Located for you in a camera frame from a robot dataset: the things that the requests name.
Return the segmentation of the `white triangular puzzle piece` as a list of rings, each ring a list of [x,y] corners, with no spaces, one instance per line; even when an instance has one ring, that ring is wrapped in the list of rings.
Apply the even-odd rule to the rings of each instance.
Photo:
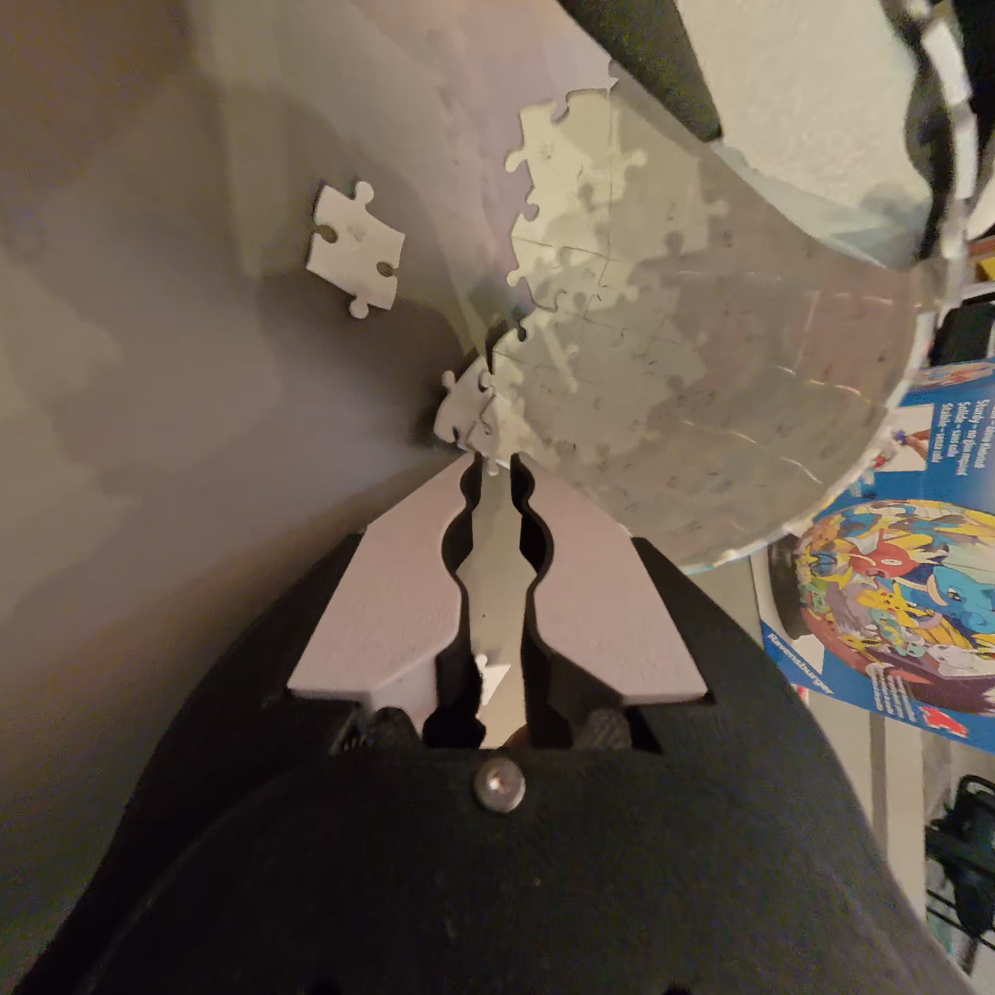
[[[445,371],[442,385],[445,398],[436,414],[434,434],[465,452],[479,454],[487,473],[496,476],[499,472],[499,420],[486,358],[479,356],[460,376],[452,370]]]

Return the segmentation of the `blue puzzle box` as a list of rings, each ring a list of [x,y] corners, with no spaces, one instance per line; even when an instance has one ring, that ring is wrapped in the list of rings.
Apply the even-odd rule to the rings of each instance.
[[[923,370],[873,462],[751,557],[790,683],[994,751],[994,363]]]

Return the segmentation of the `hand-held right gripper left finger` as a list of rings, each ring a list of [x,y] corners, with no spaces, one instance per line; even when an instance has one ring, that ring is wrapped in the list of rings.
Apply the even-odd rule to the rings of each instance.
[[[442,703],[437,661],[457,640],[463,597],[443,542],[472,508],[464,454],[377,517],[348,565],[288,680],[296,697],[403,710],[424,722]]]

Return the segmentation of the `white squarish puzzle piece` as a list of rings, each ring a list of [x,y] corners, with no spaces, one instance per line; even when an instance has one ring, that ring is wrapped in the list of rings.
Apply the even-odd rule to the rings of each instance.
[[[371,308],[388,310],[397,294],[397,269],[405,235],[374,217],[368,206],[375,195],[359,180],[350,195],[330,185],[317,193],[305,269],[350,297],[353,318]]]

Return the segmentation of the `partly built puzzle ball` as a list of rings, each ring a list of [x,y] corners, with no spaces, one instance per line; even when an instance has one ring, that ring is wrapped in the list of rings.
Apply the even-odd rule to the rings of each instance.
[[[507,280],[535,309],[492,348],[493,458],[690,569],[814,516],[884,441],[942,265],[813,237],[629,80],[519,122]]]

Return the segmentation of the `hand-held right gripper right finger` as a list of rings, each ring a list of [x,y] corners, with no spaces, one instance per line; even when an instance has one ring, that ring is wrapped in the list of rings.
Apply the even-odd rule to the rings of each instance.
[[[534,570],[520,646],[527,722],[703,701],[704,678],[628,530],[533,458],[509,466]]]

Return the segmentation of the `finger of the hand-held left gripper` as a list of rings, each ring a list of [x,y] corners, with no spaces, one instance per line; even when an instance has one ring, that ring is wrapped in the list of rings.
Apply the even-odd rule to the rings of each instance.
[[[914,265],[933,197],[906,144],[917,67],[881,2],[679,1],[719,158],[796,227]]]
[[[399,297],[479,343],[528,301],[510,233],[534,216],[506,156],[520,111],[640,82],[559,2],[187,2],[193,65],[216,98],[236,271],[303,267],[317,188],[356,180],[406,235]]]

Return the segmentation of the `black frame object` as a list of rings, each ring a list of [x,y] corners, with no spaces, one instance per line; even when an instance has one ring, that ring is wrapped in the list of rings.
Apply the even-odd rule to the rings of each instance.
[[[965,938],[959,966],[972,975],[985,937],[994,923],[994,784],[976,774],[957,783],[953,802],[926,829],[927,857],[938,863],[952,899],[932,896],[951,908],[955,919],[939,915]]]

